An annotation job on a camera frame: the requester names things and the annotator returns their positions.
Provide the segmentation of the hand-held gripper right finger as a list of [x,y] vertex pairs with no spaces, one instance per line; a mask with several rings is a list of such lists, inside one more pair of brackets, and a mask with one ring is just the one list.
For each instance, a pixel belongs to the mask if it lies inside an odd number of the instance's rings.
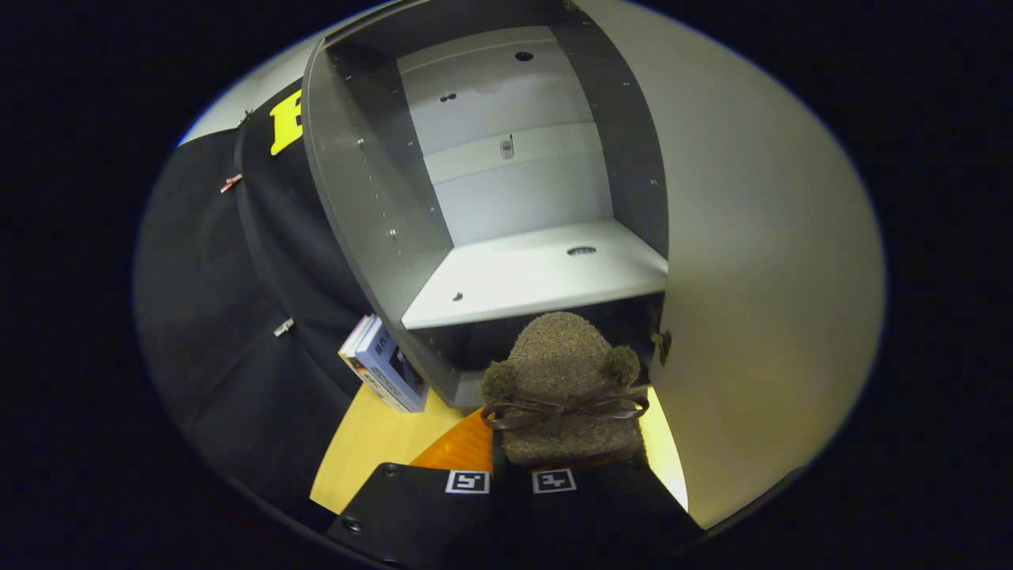
[[506,466],[509,569],[658,569],[704,535],[644,458]]

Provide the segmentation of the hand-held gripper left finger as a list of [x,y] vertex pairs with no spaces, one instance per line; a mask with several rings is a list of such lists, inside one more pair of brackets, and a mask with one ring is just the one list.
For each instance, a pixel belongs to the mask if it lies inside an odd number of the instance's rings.
[[396,569],[495,560],[492,436],[478,412],[350,412],[326,454],[326,537]]

